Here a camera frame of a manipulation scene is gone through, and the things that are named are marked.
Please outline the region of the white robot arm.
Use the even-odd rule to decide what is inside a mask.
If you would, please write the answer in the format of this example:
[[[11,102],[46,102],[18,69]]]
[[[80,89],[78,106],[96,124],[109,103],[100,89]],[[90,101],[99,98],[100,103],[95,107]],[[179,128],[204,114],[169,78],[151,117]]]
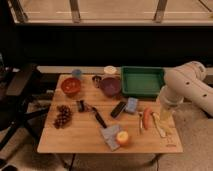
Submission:
[[[167,120],[184,99],[190,100],[213,117],[213,88],[203,82],[205,77],[206,68],[198,61],[166,69],[165,85],[158,95],[160,119]]]

